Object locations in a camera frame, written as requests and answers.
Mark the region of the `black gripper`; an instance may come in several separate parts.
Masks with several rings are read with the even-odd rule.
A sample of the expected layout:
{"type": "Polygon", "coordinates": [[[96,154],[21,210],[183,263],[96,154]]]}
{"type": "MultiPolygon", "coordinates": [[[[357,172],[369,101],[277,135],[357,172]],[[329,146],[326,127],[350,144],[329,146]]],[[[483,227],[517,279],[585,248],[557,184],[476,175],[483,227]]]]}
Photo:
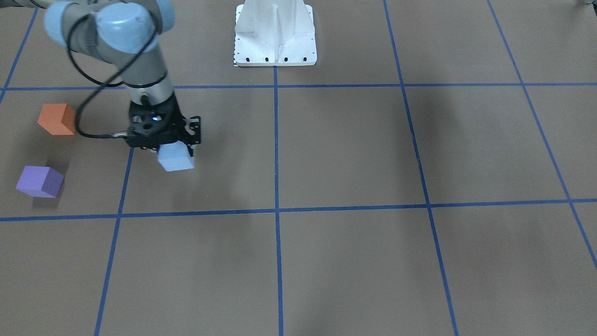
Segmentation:
{"type": "Polygon", "coordinates": [[[146,97],[141,104],[131,102],[128,117],[126,143],[129,147],[159,151],[162,145],[183,142],[192,151],[193,146],[202,142],[200,116],[185,118],[175,93],[157,105],[149,104],[146,97]]]}

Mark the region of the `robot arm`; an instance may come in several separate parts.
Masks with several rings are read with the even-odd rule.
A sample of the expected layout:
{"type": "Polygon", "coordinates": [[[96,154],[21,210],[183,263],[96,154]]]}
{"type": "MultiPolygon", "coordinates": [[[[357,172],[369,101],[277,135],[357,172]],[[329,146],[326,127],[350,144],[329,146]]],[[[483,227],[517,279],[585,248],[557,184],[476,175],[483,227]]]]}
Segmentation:
{"type": "Polygon", "coordinates": [[[3,0],[1,7],[44,9],[49,38],[66,49],[79,74],[97,85],[76,110],[78,134],[98,140],[124,139],[129,147],[156,153],[170,145],[194,155],[201,143],[201,118],[182,115],[159,44],[159,36],[175,23],[169,0],[3,0]],[[113,64],[117,72],[98,81],[79,67],[73,53],[113,64]],[[84,132],[80,126],[84,108],[102,90],[121,85],[130,96],[127,130],[84,132]]]}

